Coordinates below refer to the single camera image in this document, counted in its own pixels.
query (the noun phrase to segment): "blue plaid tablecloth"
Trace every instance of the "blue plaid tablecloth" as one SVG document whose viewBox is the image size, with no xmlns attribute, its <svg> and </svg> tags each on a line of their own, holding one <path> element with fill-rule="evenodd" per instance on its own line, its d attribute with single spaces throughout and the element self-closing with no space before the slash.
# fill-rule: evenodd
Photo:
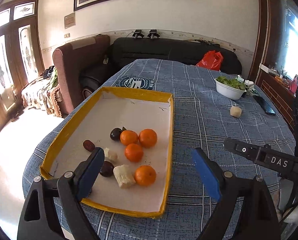
<svg viewBox="0 0 298 240">
<path fill-rule="evenodd" d="M 174 96 L 173 166 L 171 187 L 165 214 L 160 219 L 134 218 L 98 210 L 82 204 L 91 225 L 101 239 L 196 239 L 207 223 L 216 201 L 208 196 L 191 161 L 191 150 L 201 147 L 223 170 L 236 176 L 253 178 L 259 174 L 271 192 L 278 189 L 277 173 L 227 152 L 226 137 L 264 145 L 293 154 L 295 140 L 286 122 L 268 97 L 256 87 L 271 105 L 276 116 L 265 114 L 251 97 L 232 101 L 216 90 L 214 78 L 224 73 L 180 62 L 138 59 L 112 76 L 103 86 L 123 86 L 172 93 Z M 26 197 L 34 177 L 39 176 L 47 149 L 54 138 L 87 101 L 83 101 L 68 117 L 51 131 L 36 147 L 23 175 Z M 230 116 L 231 106 L 242 108 L 242 116 Z M 59 199 L 55 199 L 59 221 L 70 231 Z M 231 238 L 242 199 L 238 199 L 224 239 Z"/>
</svg>

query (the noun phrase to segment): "slipper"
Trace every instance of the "slipper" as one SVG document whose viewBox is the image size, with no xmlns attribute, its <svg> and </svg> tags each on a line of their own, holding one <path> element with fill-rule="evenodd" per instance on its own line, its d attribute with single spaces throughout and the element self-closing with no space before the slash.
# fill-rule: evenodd
<svg viewBox="0 0 298 240">
<path fill-rule="evenodd" d="M 18 111 L 17 114 L 15 115 L 16 117 L 19 117 L 20 115 L 22 115 L 24 113 L 24 111 Z"/>
<path fill-rule="evenodd" d="M 11 119 L 11 122 L 16 122 L 18 119 L 19 119 L 19 117 L 18 117 L 18 116 L 16 116 L 16 117 L 13 117 L 13 118 Z"/>
</svg>

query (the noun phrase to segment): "pink bottle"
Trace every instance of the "pink bottle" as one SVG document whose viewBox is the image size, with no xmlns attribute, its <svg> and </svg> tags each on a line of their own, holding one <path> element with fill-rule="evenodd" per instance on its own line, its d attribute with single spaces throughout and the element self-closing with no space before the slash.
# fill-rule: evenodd
<svg viewBox="0 0 298 240">
<path fill-rule="evenodd" d="M 297 89 L 298 89 L 298 75 L 295 75 L 293 81 L 291 82 L 291 84 L 289 86 L 289 90 L 295 94 Z"/>
</svg>

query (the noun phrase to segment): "white bowl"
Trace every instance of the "white bowl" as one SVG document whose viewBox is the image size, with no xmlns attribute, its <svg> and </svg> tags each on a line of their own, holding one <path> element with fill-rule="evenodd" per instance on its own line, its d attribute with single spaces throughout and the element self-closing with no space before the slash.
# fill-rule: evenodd
<svg viewBox="0 0 298 240">
<path fill-rule="evenodd" d="M 220 83 L 215 79 L 217 84 L 217 92 L 222 94 L 223 96 L 230 98 L 232 100 L 238 100 L 241 98 L 242 94 L 246 92 L 246 90 L 240 90 L 233 87 L 229 87 L 225 84 Z"/>
</svg>

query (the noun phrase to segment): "brown armchair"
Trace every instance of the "brown armchair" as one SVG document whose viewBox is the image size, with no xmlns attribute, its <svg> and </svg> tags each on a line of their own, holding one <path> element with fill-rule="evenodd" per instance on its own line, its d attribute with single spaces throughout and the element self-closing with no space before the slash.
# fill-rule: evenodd
<svg viewBox="0 0 298 240">
<path fill-rule="evenodd" d="M 110 37 L 98 35 L 72 41 L 55 49 L 53 61 L 58 72 L 64 114 L 71 113 L 83 101 L 79 74 L 91 65 L 102 64 L 109 46 Z"/>
</svg>

